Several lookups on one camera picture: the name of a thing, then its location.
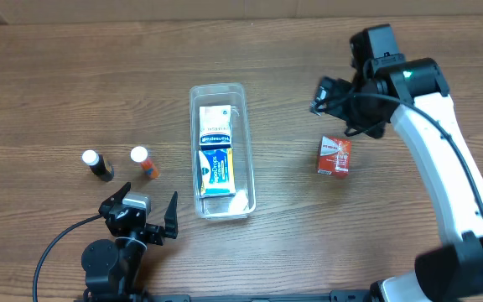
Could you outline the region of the black bottle white cap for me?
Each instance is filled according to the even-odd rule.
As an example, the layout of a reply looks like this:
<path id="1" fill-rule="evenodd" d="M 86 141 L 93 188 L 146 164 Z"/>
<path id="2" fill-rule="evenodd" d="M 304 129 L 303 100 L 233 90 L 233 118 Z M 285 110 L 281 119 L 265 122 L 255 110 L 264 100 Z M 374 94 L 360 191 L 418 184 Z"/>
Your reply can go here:
<path id="1" fill-rule="evenodd" d="M 82 161 L 87 164 L 92 173 L 104 182 L 109 182 L 114 178 L 112 165 L 95 150 L 88 149 L 81 155 Z"/>

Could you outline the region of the red medicine box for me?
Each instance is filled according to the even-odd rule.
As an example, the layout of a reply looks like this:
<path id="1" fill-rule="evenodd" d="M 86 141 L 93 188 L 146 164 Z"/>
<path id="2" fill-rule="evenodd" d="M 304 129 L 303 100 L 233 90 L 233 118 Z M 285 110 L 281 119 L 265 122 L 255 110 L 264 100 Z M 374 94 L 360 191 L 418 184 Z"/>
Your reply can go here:
<path id="1" fill-rule="evenodd" d="M 319 144 L 316 169 L 319 174 L 345 178 L 350 173 L 351 141 L 323 136 Z"/>

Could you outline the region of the blue yellow Vicks VapoDrops box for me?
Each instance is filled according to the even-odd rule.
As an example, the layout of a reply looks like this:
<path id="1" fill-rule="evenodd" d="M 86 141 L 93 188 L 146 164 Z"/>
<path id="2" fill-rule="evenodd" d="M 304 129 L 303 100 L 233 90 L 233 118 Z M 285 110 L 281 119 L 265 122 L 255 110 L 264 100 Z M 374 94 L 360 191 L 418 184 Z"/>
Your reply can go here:
<path id="1" fill-rule="evenodd" d="M 233 150 L 216 148 L 200 150 L 200 196 L 229 196 L 236 193 Z"/>

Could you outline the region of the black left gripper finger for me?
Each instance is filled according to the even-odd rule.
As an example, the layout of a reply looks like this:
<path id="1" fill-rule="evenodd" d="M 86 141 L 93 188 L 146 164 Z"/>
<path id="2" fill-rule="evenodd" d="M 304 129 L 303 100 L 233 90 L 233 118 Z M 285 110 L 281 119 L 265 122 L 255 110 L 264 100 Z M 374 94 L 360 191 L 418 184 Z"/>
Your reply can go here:
<path id="1" fill-rule="evenodd" d="M 116 193 L 114 193 L 101 203 L 98 209 L 98 213 L 103 217 L 107 217 L 109 211 L 113 208 L 113 206 L 122 204 L 123 198 L 130 191 L 130 189 L 131 183 L 127 182 L 120 190 L 118 190 Z"/>
<path id="2" fill-rule="evenodd" d="M 170 239 L 176 239 L 178 236 L 177 205 L 178 192 L 175 191 L 164 215 L 164 236 Z"/>

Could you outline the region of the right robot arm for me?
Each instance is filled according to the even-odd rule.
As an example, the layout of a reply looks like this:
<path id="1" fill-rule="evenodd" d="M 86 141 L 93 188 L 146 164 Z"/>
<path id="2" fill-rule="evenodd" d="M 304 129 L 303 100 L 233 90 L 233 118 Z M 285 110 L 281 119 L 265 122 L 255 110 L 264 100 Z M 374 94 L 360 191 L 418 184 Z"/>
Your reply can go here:
<path id="1" fill-rule="evenodd" d="M 461 134 L 449 85 L 430 58 L 407 60 L 388 24 L 350 40 L 350 81 L 323 77 L 311 112 L 345 122 L 345 135 L 381 138 L 386 125 L 408 147 L 432 201 L 441 246 L 413 271 L 333 301 L 458 301 L 483 294 L 483 178 Z"/>

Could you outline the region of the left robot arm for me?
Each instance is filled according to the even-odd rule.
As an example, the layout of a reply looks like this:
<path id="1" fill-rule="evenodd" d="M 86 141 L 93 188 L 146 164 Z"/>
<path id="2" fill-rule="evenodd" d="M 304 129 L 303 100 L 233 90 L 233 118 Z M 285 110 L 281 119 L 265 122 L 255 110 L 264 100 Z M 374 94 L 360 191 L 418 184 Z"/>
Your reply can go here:
<path id="1" fill-rule="evenodd" d="M 153 300 L 146 289 L 136 286 L 136 280 L 148 247 L 162 246 L 165 238 L 178 236 L 177 201 L 174 192 L 162 226 L 147 222 L 152 201 L 148 195 L 132 192 L 129 182 L 101 203 L 99 215 L 114 239 L 94 241 L 82 253 L 84 301 Z"/>

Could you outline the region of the white blue Hansaplast box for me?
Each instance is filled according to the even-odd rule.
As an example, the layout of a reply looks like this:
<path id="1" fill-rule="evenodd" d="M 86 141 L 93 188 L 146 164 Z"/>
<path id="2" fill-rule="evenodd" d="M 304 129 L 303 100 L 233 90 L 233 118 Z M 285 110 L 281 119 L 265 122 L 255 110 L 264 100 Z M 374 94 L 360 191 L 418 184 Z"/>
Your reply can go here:
<path id="1" fill-rule="evenodd" d="M 200 107 L 199 145 L 202 149 L 229 148 L 232 141 L 231 106 Z"/>

